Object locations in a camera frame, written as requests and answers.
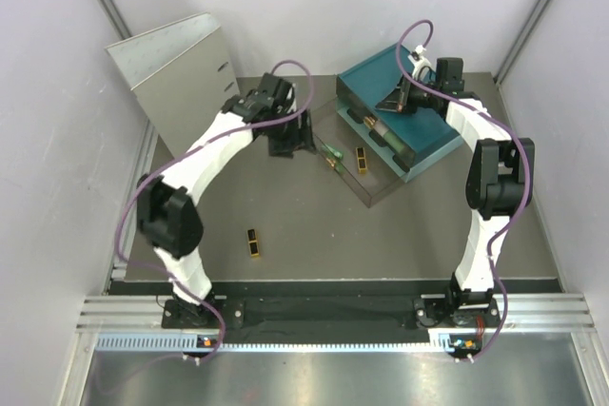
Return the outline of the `teal drawer cabinet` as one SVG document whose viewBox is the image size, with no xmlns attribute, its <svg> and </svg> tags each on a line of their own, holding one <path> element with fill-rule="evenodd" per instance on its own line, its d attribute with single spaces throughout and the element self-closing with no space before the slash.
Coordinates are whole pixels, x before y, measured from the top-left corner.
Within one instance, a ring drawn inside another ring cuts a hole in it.
<svg viewBox="0 0 609 406">
<path fill-rule="evenodd" d="M 462 137 L 432 108 L 425 93 L 403 77 L 435 79 L 419 51 L 394 45 L 340 73 L 337 111 L 383 162 L 409 181 L 462 145 Z"/>
</svg>

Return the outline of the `mint green white tube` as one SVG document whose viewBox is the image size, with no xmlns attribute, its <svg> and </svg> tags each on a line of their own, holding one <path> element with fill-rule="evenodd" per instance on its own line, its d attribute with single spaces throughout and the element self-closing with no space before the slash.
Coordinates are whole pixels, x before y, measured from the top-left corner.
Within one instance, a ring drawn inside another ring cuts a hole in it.
<svg viewBox="0 0 609 406">
<path fill-rule="evenodd" d="M 375 131 L 395 154 L 405 159 L 407 162 L 412 160 L 412 149 L 396 133 L 385 126 L 376 127 Z"/>
</svg>

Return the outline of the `clear acrylic drawer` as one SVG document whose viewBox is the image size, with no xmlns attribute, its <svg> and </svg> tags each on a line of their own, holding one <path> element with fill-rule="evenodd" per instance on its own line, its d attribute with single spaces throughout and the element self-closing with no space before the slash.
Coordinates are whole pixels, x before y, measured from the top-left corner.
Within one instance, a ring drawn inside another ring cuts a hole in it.
<svg viewBox="0 0 609 406">
<path fill-rule="evenodd" d="M 376 133 L 334 98 L 311 113 L 313 138 L 322 161 L 368 207 L 407 183 L 409 173 L 393 161 L 393 151 L 373 138 Z"/>
</svg>

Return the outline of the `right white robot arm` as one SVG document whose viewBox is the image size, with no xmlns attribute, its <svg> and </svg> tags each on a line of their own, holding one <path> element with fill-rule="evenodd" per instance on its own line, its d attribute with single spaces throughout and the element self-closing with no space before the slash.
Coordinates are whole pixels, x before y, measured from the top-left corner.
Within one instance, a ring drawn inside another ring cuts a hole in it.
<svg viewBox="0 0 609 406">
<path fill-rule="evenodd" d="M 378 107 L 399 114 L 432 110 L 472 152 L 465 183 L 471 224 L 462 260 L 444 298 L 419 300 L 416 317 L 424 328 L 448 320 L 464 326 L 496 310 L 494 291 L 504 287 L 496 263 L 507 232 L 532 198 L 535 145 L 493 118 L 477 95 L 465 91 L 462 59 L 438 60 L 428 82 L 420 78 L 430 70 L 422 53 L 414 51 L 408 59 L 412 68 L 403 72 L 397 99 Z"/>
</svg>

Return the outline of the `gold makeup palette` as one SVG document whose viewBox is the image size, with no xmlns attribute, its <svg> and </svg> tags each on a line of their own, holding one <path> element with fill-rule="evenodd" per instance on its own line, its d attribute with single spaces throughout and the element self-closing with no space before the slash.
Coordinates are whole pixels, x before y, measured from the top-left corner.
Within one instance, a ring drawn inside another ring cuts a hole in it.
<svg viewBox="0 0 609 406">
<path fill-rule="evenodd" d="M 356 148 L 357 167 L 359 174 L 365 174 L 367 172 L 367 160 L 365 150 L 362 146 Z"/>
<path fill-rule="evenodd" d="M 258 241 L 257 231 L 254 228 L 247 230 L 247 246 L 249 255 L 252 258 L 260 256 L 260 245 Z"/>
</svg>

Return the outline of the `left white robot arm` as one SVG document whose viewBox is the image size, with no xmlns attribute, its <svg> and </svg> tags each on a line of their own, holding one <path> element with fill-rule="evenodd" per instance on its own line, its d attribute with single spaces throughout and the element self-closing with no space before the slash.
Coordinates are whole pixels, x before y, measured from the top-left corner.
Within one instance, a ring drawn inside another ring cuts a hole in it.
<svg viewBox="0 0 609 406">
<path fill-rule="evenodd" d="M 309 112 L 297 106 L 294 84 L 272 73 L 247 95 L 227 99 L 184 159 L 140 179 L 137 230 L 162 261 L 174 299 L 195 326 L 210 324 L 216 313 L 199 253 L 204 225 L 198 203 L 226 165 L 259 136 L 267 137 L 272 157 L 315 149 Z"/>
</svg>

